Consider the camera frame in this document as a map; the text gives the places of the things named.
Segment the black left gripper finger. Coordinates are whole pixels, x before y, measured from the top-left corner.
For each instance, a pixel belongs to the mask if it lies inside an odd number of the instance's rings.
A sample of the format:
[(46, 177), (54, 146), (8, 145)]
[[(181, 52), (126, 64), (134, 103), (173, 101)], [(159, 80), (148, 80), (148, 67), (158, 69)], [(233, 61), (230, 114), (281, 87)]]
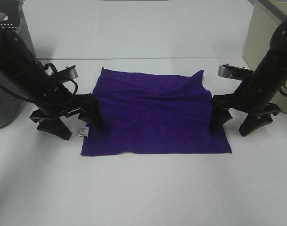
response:
[(102, 118), (98, 101), (83, 106), (81, 108), (81, 112), (78, 116), (78, 119), (93, 126), (99, 132), (103, 132), (105, 129), (105, 122)]
[(37, 129), (55, 135), (63, 140), (69, 140), (72, 135), (70, 129), (61, 121), (61, 119), (42, 121), (39, 123)]

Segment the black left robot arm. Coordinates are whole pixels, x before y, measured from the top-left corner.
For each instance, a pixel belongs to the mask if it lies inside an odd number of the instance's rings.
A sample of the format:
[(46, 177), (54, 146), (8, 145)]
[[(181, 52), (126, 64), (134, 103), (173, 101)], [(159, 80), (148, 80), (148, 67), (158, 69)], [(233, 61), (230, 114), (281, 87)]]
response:
[(75, 66), (58, 71), (52, 63), (43, 65), (20, 36), (8, 28), (0, 29), (0, 73), (23, 95), (0, 85), (2, 90), (38, 107), (30, 119), (38, 124), (39, 131), (69, 140), (72, 133), (60, 118), (76, 114), (100, 132), (105, 129), (98, 100), (92, 94), (78, 94), (78, 86), (70, 92), (63, 85), (67, 81), (75, 82)]

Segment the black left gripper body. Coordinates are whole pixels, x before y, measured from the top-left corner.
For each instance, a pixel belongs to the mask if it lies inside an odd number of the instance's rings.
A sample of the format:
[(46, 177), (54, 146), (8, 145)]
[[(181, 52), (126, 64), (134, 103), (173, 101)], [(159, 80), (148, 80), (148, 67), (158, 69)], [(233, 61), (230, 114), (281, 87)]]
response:
[(30, 116), (34, 122), (55, 121), (61, 116), (68, 118), (77, 113), (80, 120), (94, 122), (92, 94), (71, 93), (64, 85), (56, 83), (32, 88), (29, 99), (38, 107)]

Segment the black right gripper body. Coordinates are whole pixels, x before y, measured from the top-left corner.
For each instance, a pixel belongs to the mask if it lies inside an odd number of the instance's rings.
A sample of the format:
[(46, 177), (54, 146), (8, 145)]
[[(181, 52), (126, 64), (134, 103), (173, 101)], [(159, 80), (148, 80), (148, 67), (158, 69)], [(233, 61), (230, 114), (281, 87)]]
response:
[(241, 112), (249, 113), (253, 116), (261, 116), (280, 113), (280, 108), (271, 103), (275, 92), (272, 91), (239, 91), (232, 94), (215, 95), (212, 103), (212, 117), (219, 117), (220, 112), (227, 113), (230, 108)]

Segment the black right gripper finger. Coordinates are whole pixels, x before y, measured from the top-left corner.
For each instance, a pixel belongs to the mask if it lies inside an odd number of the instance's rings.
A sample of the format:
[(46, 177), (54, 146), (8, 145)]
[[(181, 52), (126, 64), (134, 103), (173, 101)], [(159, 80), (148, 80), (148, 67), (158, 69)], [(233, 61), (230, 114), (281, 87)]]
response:
[(240, 134), (245, 137), (259, 129), (262, 126), (269, 125), (273, 122), (270, 115), (254, 116), (248, 115), (239, 128)]
[(209, 124), (209, 130), (211, 133), (216, 133), (222, 128), (223, 124), (231, 120), (232, 116), (229, 112), (229, 108), (213, 105), (212, 116)]

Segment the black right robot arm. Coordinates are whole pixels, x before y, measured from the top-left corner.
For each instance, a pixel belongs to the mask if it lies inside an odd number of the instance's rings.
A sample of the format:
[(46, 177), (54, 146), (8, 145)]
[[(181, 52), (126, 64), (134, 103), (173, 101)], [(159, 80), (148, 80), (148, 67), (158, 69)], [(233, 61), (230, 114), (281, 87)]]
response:
[(273, 33), (269, 51), (254, 71), (225, 64), (219, 66), (218, 75), (241, 83), (231, 94), (213, 96), (211, 133), (232, 119), (231, 108), (247, 113), (239, 128), (242, 136), (271, 124), (271, 117), (281, 111), (271, 100), (287, 81), (287, 19)]

